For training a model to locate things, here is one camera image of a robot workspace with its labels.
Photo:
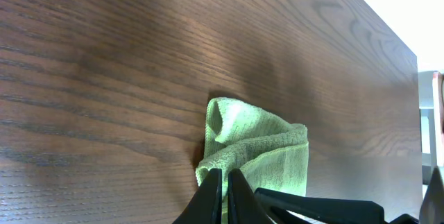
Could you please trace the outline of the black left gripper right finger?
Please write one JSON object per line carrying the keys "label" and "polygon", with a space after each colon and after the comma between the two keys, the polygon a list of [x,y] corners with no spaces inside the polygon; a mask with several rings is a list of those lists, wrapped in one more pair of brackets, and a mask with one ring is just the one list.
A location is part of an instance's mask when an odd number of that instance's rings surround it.
{"label": "black left gripper right finger", "polygon": [[228,175],[228,223],[273,224],[240,169],[233,169]]}

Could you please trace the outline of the green microfiber cloth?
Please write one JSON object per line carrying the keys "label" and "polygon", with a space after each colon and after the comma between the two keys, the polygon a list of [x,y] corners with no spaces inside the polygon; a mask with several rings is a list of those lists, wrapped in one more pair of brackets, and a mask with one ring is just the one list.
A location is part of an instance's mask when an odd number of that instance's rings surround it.
{"label": "green microfiber cloth", "polygon": [[202,183],[211,169],[222,172],[221,221],[228,221],[228,174],[240,169],[252,190],[265,188],[305,196],[309,142],[307,127],[288,123],[235,98],[209,101],[203,159],[196,168]]}

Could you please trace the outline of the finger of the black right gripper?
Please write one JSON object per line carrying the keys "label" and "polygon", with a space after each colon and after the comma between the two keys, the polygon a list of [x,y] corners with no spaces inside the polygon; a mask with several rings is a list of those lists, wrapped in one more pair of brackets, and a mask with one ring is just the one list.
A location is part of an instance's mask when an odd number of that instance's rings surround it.
{"label": "finger of the black right gripper", "polygon": [[443,167],[437,166],[427,187],[419,214],[420,224],[443,224]]}
{"label": "finger of the black right gripper", "polygon": [[276,223],[306,223],[307,217],[323,223],[383,224],[384,209],[365,200],[310,198],[258,188],[255,197]]}

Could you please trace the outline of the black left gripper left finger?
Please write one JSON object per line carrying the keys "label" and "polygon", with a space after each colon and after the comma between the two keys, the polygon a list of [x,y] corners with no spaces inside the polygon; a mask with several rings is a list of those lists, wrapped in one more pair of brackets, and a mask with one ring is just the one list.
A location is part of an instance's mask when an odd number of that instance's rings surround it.
{"label": "black left gripper left finger", "polygon": [[222,170],[211,169],[173,224],[221,224]]}

